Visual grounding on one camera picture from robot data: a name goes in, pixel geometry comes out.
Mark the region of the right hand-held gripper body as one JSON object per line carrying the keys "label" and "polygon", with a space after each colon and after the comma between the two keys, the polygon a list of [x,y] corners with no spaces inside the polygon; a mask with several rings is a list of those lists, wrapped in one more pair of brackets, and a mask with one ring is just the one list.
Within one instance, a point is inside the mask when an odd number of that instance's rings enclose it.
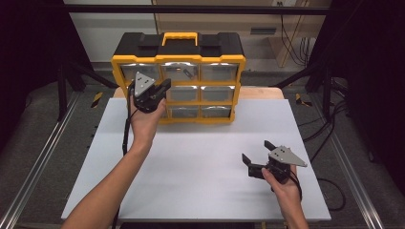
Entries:
{"label": "right hand-held gripper body", "polygon": [[275,150],[269,151],[268,162],[264,165],[264,168],[269,170],[282,184],[285,184],[291,175],[290,166],[296,165],[301,167],[307,167],[308,164],[299,156],[294,154],[290,148],[286,146],[276,147]]}

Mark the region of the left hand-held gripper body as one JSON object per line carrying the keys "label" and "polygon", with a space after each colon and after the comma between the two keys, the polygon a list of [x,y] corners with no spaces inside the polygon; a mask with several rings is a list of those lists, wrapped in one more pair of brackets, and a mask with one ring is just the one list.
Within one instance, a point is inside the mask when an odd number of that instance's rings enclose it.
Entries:
{"label": "left hand-held gripper body", "polygon": [[137,72],[135,79],[129,86],[129,103],[143,113],[150,114],[154,112],[161,101],[161,99],[155,98],[155,89],[157,87],[154,78]]}

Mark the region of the yellow black organizer case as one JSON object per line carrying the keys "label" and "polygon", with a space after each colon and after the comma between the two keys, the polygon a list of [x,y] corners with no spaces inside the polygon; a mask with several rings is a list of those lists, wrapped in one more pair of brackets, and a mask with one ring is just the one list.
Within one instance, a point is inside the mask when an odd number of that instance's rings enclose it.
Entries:
{"label": "yellow black organizer case", "polygon": [[[235,32],[201,34],[198,32],[164,32],[162,34],[145,34],[126,32],[122,35],[111,59],[113,76],[122,89],[124,96],[129,97],[129,86],[122,76],[120,65],[132,63],[236,63],[237,89],[241,87],[241,75],[245,68],[245,54],[240,36]],[[234,99],[230,118],[164,119],[162,123],[195,122],[195,123],[230,123],[235,118]]]}

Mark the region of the person's right hand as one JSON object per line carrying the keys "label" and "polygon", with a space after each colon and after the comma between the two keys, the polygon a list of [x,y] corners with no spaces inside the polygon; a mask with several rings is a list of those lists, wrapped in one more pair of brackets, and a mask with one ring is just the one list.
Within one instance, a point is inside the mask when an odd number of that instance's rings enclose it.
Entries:
{"label": "person's right hand", "polygon": [[283,210],[292,210],[301,206],[299,191],[293,181],[281,184],[276,180],[275,176],[265,168],[262,169],[262,174],[265,181],[273,189],[278,203]]}

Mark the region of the person's left hand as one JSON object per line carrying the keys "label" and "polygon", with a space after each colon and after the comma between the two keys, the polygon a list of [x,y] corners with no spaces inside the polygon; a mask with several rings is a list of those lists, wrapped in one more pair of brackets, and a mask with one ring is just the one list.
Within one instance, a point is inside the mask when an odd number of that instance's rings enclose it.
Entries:
{"label": "person's left hand", "polygon": [[157,109],[150,114],[139,111],[134,105],[133,98],[130,98],[130,105],[130,123],[133,131],[130,152],[148,152],[152,147],[160,118],[165,112],[166,100],[162,99]]}

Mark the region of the light wooden table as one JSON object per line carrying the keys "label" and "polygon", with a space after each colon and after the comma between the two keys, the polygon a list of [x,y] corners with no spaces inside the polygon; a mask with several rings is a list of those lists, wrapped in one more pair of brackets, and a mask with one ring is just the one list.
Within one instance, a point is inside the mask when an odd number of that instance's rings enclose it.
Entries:
{"label": "light wooden table", "polygon": [[283,99],[284,95],[278,88],[240,87],[234,86],[177,86],[166,92],[168,101],[232,101],[233,99]]}

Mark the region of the set of clear drawers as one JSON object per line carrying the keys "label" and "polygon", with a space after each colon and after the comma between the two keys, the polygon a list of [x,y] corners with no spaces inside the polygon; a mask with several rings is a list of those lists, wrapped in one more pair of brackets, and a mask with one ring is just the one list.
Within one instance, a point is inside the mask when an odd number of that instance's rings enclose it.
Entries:
{"label": "set of clear drawers", "polygon": [[164,119],[230,118],[237,89],[236,63],[121,64],[129,94],[145,112],[166,100]]}

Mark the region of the black metal stand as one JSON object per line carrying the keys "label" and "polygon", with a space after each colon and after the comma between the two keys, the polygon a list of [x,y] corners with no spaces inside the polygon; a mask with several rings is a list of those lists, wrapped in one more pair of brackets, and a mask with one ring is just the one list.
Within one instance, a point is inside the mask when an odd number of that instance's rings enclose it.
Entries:
{"label": "black metal stand", "polygon": [[315,61],[309,64],[302,71],[295,73],[289,78],[276,83],[275,88],[283,89],[289,84],[301,79],[305,76],[309,77],[309,80],[305,86],[309,93],[313,93],[323,86],[322,95],[322,114],[327,121],[330,121],[330,91],[331,91],[331,72],[327,63],[322,60]]}
{"label": "black metal stand", "polygon": [[64,62],[57,70],[57,91],[58,91],[58,121],[61,121],[68,112],[67,83],[75,92],[83,92],[86,84],[82,75],[87,75],[96,82],[110,89],[116,89],[118,84],[97,74],[92,68],[86,68],[75,62]]}

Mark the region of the black metal crossbar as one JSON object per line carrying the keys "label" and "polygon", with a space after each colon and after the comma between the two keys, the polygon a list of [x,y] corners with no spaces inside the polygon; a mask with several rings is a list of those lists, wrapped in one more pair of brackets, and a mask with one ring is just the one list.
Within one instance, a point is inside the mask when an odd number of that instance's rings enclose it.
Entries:
{"label": "black metal crossbar", "polygon": [[200,14],[283,14],[328,15],[329,8],[248,7],[248,6],[186,6],[186,5],[63,5],[68,12],[88,13],[200,13]]}

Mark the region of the light wooden cabinet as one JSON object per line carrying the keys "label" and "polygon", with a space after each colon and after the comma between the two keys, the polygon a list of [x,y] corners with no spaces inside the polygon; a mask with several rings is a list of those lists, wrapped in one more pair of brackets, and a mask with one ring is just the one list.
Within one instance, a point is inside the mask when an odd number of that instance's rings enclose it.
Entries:
{"label": "light wooden cabinet", "polygon": [[[152,0],[154,5],[272,7],[273,0]],[[294,7],[327,8],[332,0],[297,0]],[[266,38],[283,68],[295,58],[299,39],[317,37],[323,15],[157,13],[158,31],[236,32]]]}

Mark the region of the black curtain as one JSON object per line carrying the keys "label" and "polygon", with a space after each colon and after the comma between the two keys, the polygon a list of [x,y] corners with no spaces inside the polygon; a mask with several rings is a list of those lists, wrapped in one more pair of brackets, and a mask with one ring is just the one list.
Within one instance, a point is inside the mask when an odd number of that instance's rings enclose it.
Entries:
{"label": "black curtain", "polygon": [[61,66],[90,69],[64,0],[0,0],[0,151],[30,92],[57,80]]}
{"label": "black curtain", "polygon": [[405,0],[331,0],[311,62],[349,84],[366,144],[405,195]]}

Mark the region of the aluminium floor rail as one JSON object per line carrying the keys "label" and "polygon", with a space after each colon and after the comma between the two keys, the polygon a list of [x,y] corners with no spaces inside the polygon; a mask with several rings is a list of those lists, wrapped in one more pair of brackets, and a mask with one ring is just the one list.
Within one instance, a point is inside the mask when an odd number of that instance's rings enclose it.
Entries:
{"label": "aluminium floor rail", "polygon": [[[310,94],[309,97],[313,102],[315,110],[318,114],[321,115],[325,122],[327,122],[328,120],[330,122],[333,122],[340,112],[344,112],[347,109],[344,101],[339,101],[331,108],[324,109],[323,101],[320,95]],[[339,139],[333,127],[329,129],[329,135],[329,140],[333,152],[341,168],[341,171],[343,172],[345,180],[350,187],[353,198],[359,208],[362,218],[366,222],[369,229],[384,229],[384,224],[379,214],[377,213],[373,202],[368,192],[366,191],[363,182],[360,179],[360,176],[355,171],[355,168],[351,163],[347,152],[344,149],[342,141]]]}
{"label": "aluminium floor rail", "polygon": [[37,160],[11,203],[11,206],[8,208],[5,215],[0,218],[0,229],[13,229],[15,226],[32,195],[33,189],[42,176],[49,159],[53,155],[53,151],[71,119],[80,96],[81,93],[77,92],[71,94],[66,113],[56,122],[51,135],[48,137]]}

